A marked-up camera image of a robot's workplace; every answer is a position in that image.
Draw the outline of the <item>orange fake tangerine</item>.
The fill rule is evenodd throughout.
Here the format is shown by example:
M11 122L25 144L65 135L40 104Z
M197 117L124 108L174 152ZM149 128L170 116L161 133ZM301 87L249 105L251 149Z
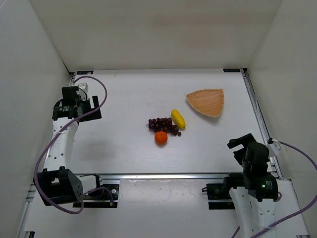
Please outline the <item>orange fake tangerine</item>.
M164 145L168 140L167 133L164 131L158 131L155 133L155 142L158 145Z

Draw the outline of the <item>yellow fake mango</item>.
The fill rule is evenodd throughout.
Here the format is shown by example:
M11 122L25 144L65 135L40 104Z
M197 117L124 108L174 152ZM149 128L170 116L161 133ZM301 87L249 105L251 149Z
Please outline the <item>yellow fake mango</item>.
M183 116L180 114L178 110L171 111L171 118L179 129L181 130L185 129L186 127L185 119L183 118Z

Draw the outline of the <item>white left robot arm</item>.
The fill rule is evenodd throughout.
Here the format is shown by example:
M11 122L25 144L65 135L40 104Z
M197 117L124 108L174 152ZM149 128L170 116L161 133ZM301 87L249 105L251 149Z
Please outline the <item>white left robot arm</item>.
M101 119L97 96L93 107L88 98L88 85L81 83L62 88L62 99L53 107L53 135L58 138L49 146L43 170L37 173L38 183L55 204L79 202L83 197L83 182L70 169L74 137L79 123Z

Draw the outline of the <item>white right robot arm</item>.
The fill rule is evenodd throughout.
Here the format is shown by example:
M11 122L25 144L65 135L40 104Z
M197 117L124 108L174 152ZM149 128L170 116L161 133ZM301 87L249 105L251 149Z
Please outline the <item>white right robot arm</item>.
M240 236L274 238L269 226L275 222L279 193L276 178L268 172L269 149L250 133L227 144L230 149L239 145L233 154L243 171L225 177L224 187L235 207Z

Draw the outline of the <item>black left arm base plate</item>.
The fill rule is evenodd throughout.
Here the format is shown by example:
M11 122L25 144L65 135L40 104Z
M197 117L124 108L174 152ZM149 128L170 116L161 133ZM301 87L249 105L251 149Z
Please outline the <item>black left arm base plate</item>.
M99 184L96 189L84 195L84 208L109 208L118 206L119 184Z

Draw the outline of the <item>purple fake grape bunch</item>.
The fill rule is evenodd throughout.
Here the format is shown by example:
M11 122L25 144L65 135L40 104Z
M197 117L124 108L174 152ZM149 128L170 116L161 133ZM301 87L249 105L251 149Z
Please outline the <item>purple fake grape bunch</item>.
M146 126L152 132L163 131L174 136L181 136L180 128L173 124L172 118L149 119Z

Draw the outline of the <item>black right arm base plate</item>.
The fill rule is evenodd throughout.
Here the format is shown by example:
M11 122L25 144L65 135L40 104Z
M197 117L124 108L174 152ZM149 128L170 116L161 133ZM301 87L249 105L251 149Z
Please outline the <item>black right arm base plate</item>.
M247 203L242 174L229 174L222 183L207 183L201 191L207 194L209 210L234 210Z

